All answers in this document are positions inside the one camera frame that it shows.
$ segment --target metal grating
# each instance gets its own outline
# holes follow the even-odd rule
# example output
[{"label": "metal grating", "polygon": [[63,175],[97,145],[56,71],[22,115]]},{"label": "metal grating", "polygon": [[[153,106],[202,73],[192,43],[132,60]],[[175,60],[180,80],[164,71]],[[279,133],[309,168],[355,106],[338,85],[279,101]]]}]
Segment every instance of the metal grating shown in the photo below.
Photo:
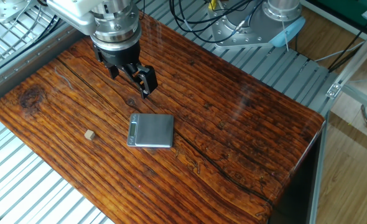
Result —
[{"label": "metal grating", "polygon": [[49,10],[44,8],[40,11],[40,7],[35,6],[23,13],[14,26],[14,20],[7,24],[0,23],[0,63],[22,47],[28,46],[44,31],[52,17]]},{"label": "metal grating", "polygon": [[[196,21],[207,17],[204,1],[188,0],[182,4],[187,19]],[[142,1],[137,5],[143,8]],[[27,21],[31,19],[33,23],[36,10],[38,12],[38,8],[28,12]],[[204,43],[193,34],[180,30],[169,12],[168,0],[146,1],[146,13],[295,101],[322,115],[330,109],[332,100],[326,98],[325,93],[336,75],[328,74],[326,68],[303,55],[275,47],[216,48],[214,44]],[[48,20],[44,19],[41,26],[44,28],[50,19],[50,16]],[[21,27],[26,27],[26,31],[19,31],[19,26],[13,31],[27,32],[28,26]],[[35,38],[33,32],[22,40],[22,44]],[[211,30],[202,32],[201,37],[213,39]],[[12,45],[8,41],[2,42],[0,54]],[[112,222],[0,123],[0,223]]]}]

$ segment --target wood grain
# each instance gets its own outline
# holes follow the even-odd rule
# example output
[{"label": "wood grain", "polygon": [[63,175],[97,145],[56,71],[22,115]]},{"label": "wood grain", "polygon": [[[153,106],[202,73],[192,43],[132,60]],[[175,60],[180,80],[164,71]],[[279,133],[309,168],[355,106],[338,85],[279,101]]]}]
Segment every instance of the wood grain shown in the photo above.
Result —
[{"label": "wood grain", "polygon": [[[148,99],[86,38],[1,98],[0,121],[116,223],[266,223],[324,119],[148,16],[142,29]],[[173,148],[127,147],[131,113],[172,114]]]}]

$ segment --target black cable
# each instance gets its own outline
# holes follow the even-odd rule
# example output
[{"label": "black cable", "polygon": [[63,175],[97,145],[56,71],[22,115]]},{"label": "black cable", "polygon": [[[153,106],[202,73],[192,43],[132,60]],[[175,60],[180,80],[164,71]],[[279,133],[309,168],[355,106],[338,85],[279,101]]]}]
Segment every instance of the black cable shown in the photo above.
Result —
[{"label": "black cable", "polygon": [[349,53],[347,56],[345,56],[343,59],[341,59],[339,62],[337,62],[328,72],[334,72],[336,69],[341,67],[345,62],[349,61],[360,49],[361,46],[357,47],[355,50],[353,50],[351,53]]},{"label": "black cable", "polygon": [[[225,10],[228,10],[228,9],[215,9],[215,8],[213,7],[213,4],[211,3],[211,2],[212,2],[212,0],[210,0],[209,2],[207,2],[206,0],[204,0],[204,1],[205,1],[206,3],[211,4],[211,10],[212,10],[213,12],[218,12],[218,11],[225,11]],[[247,2],[246,7],[244,7],[243,9],[236,9],[236,10],[235,10],[235,12],[242,12],[242,11],[244,11],[244,10],[248,7],[248,5],[250,4],[250,2],[251,2],[251,1]]]},{"label": "black cable", "polygon": [[47,0],[37,0],[37,2],[42,6],[48,7]]},{"label": "black cable", "polygon": [[251,22],[251,19],[253,18],[254,12],[256,12],[257,8],[261,5],[262,2],[263,2],[263,0],[260,0],[260,2],[258,3],[258,5],[256,5],[254,7],[254,9],[251,11],[250,18],[248,19],[248,27],[250,27],[250,22]]},{"label": "black cable", "polygon": [[[202,28],[202,29],[199,29],[199,30],[187,30],[187,29],[184,29],[179,23],[178,23],[178,21],[181,21],[181,22],[185,22],[185,19],[180,19],[180,18],[178,18],[176,15],[175,15],[175,7],[174,7],[174,0],[170,0],[169,1],[169,3],[170,3],[170,11],[171,11],[171,13],[173,14],[173,16],[174,16],[174,19],[175,19],[175,21],[176,21],[176,23],[178,24],[178,26],[183,30],[183,31],[185,31],[185,32],[188,32],[188,33],[195,33],[195,32],[203,32],[203,31],[205,31],[205,30],[207,30],[209,27],[211,27],[214,23],[216,23],[221,17],[223,17],[224,15],[225,15],[225,13],[227,13],[227,14],[229,14],[229,13],[231,13],[231,12],[233,12],[235,9],[237,9],[237,8],[239,8],[239,7],[241,7],[241,6],[243,6],[244,4],[240,4],[239,6],[237,6],[236,8],[230,8],[228,11],[226,11],[226,12],[224,12],[222,15],[220,15],[220,16],[217,16],[217,17],[215,17],[215,18],[213,18],[213,22],[211,22],[211,23],[209,23],[209,25],[207,25],[206,27],[204,27],[204,28]],[[182,15],[182,17],[185,17],[185,15],[183,15],[183,10],[182,10],[182,5],[180,5],[180,13],[181,13],[181,15]]]},{"label": "black cable", "polygon": [[348,46],[346,46],[345,50],[333,61],[333,63],[328,67],[328,72],[332,72],[334,70],[332,70],[333,66],[335,66],[336,62],[345,54],[345,52],[352,46],[353,43],[355,43],[355,41],[357,40],[357,38],[362,34],[362,31],[359,31],[358,35],[356,35],[356,37],[350,42],[350,44],[348,44]]},{"label": "black cable", "polygon": [[[238,2],[236,3],[234,6],[230,7],[229,9],[226,10],[226,12],[224,12],[222,15],[220,16],[216,16],[212,19],[206,19],[204,21],[196,21],[196,22],[192,22],[192,21],[186,21],[188,24],[202,24],[202,23],[206,23],[206,22],[216,22],[218,19],[222,18],[223,16],[228,15],[229,13],[234,12],[236,9],[240,8],[241,6],[244,6],[244,4],[247,3],[247,1],[252,1],[252,0],[246,0],[243,2]],[[169,0],[169,4],[170,4],[170,11],[171,14],[173,15],[175,20],[178,20],[180,22],[185,22],[183,19],[179,18],[176,14],[175,14],[175,4],[174,4],[174,0]]]},{"label": "black cable", "polygon": [[144,1],[144,8],[142,10],[142,17],[139,20],[143,20],[144,17],[145,17],[145,7],[146,7],[146,4],[145,4],[145,0],[143,0],[143,1]]},{"label": "black cable", "polygon": [[[184,10],[182,9],[181,0],[179,0],[179,9],[180,9],[180,13],[181,13],[181,15],[182,15],[182,18],[183,18],[184,20],[186,20],[185,15],[184,15]],[[181,27],[181,25],[178,23],[178,21],[177,21],[177,20],[175,20],[175,21],[177,22],[178,26],[183,30],[183,28],[182,28],[182,27]],[[236,30],[234,30],[234,31],[231,33],[231,35],[229,35],[228,37],[226,37],[226,38],[224,38],[224,39],[222,39],[222,40],[218,40],[218,41],[209,41],[209,40],[205,40],[205,39],[201,38],[198,34],[196,34],[196,32],[193,32],[193,34],[194,34],[197,38],[199,38],[200,40],[202,40],[202,41],[204,41],[204,42],[206,42],[206,43],[210,43],[210,44],[215,44],[215,43],[219,43],[219,42],[222,42],[222,41],[226,41],[226,40],[228,40],[229,38],[231,38],[235,33],[236,33]]]}]

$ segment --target metal cylinder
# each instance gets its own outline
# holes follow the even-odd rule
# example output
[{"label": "metal cylinder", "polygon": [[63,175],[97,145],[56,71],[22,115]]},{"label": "metal cylinder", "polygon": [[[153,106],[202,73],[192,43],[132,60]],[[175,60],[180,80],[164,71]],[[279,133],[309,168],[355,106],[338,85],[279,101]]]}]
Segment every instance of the metal cylinder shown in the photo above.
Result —
[{"label": "metal cylinder", "polygon": [[92,9],[96,31],[91,38],[104,50],[128,49],[141,36],[139,9],[131,0],[103,1]]},{"label": "metal cylinder", "polygon": [[294,9],[300,4],[300,0],[268,0],[268,3],[282,10]]},{"label": "metal cylinder", "polygon": [[123,11],[131,3],[131,0],[108,0],[94,7],[91,11],[97,14],[117,13]]},{"label": "metal cylinder", "polygon": [[289,22],[301,15],[300,0],[267,0],[262,3],[262,9],[276,21]]}]

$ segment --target wooden floor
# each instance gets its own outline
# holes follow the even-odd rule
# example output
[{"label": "wooden floor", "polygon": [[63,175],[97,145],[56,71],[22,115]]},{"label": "wooden floor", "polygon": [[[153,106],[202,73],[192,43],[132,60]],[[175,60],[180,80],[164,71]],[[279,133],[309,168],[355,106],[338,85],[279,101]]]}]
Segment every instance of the wooden floor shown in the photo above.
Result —
[{"label": "wooden floor", "polygon": [[[303,15],[307,22],[299,35],[298,51],[312,60],[343,50],[354,38],[353,34],[308,9],[304,9]],[[334,57],[320,64],[328,67],[333,60]],[[367,61],[352,80],[365,78]],[[352,85],[367,94],[367,82]],[[318,224],[367,223],[367,125],[360,106],[341,94],[332,108]]]}]

